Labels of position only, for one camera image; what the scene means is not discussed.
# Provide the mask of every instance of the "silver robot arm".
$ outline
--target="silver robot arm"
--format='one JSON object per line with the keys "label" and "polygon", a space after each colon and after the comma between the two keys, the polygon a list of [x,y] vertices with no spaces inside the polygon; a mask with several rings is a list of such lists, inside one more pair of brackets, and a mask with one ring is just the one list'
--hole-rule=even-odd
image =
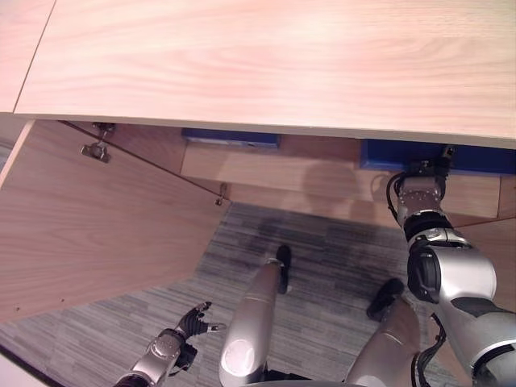
{"label": "silver robot arm", "polygon": [[159,387],[163,385],[174,365],[181,363],[181,367],[190,366],[197,351],[186,340],[193,335],[226,329],[224,324],[202,321],[203,312],[210,306],[211,302],[196,306],[183,316],[174,329],[163,330],[114,387]]}
{"label": "silver robot arm", "polygon": [[395,211],[389,198],[390,208],[410,248],[408,286],[431,304],[475,385],[514,387],[516,314],[494,305],[493,263],[453,229],[440,207],[449,156],[431,174],[423,165],[391,181],[398,199]]}

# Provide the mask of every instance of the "metal hinge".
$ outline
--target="metal hinge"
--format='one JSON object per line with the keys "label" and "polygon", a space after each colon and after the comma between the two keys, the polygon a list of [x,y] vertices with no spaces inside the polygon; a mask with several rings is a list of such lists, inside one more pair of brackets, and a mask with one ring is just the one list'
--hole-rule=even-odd
{"label": "metal hinge", "polygon": [[226,198],[226,192],[227,192],[227,184],[222,183],[220,185],[220,193],[218,194],[218,198],[215,199],[215,205],[221,206],[224,203],[224,199]]}
{"label": "metal hinge", "polygon": [[111,156],[107,153],[107,144],[104,140],[107,135],[114,133],[116,125],[114,123],[93,123],[93,127],[98,129],[100,140],[90,145],[83,145],[81,154],[102,163],[109,163]]}

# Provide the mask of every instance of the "open cabinet door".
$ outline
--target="open cabinet door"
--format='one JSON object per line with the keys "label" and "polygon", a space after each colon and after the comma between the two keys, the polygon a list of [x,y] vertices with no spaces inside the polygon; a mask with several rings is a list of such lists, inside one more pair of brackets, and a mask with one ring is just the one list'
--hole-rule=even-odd
{"label": "open cabinet door", "polygon": [[94,139],[31,121],[0,173],[0,321],[190,276],[227,204]]}

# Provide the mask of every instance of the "wooden tabletop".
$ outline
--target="wooden tabletop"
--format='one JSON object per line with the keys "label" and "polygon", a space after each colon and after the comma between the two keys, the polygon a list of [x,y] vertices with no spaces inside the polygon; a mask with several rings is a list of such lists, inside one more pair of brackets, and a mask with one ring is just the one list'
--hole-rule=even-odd
{"label": "wooden tabletop", "polygon": [[57,0],[16,113],[516,148],[513,0]]}
{"label": "wooden tabletop", "polygon": [[0,1],[0,112],[15,110],[53,5],[54,0]]}

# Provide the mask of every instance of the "black wire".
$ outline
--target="black wire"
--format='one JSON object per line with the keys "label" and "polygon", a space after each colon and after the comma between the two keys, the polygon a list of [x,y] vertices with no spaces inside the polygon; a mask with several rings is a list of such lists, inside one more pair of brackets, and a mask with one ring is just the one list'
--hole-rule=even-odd
{"label": "black wire", "polygon": [[[419,387],[431,387],[428,383],[427,379],[425,378],[425,369],[427,368],[428,363],[430,363],[430,360],[435,356],[437,351],[443,346],[444,342],[446,341],[446,332],[444,331],[443,324],[440,322],[437,315],[433,314],[431,316],[437,325],[439,326],[439,334],[435,337],[435,344],[431,347],[427,348],[425,351],[421,352],[418,359],[416,360],[416,369],[418,370],[418,379],[419,379]],[[412,384],[415,386],[415,380],[414,380],[414,374],[412,378]]]}
{"label": "black wire", "polygon": [[392,176],[389,179],[389,181],[387,182],[387,187],[385,188],[385,196],[387,197],[388,208],[390,210],[390,213],[393,215],[393,217],[394,217],[394,219],[396,221],[397,221],[397,212],[394,209],[393,201],[391,200],[391,197],[390,197],[390,187],[394,183],[394,192],[396,193],[396,195],[399,196],[400,188],[401,188],[401,182],[403,180],[402,178],[405,175],[406,175],[405,172],[400,172],[400,173],[397,173],[396,175]]}

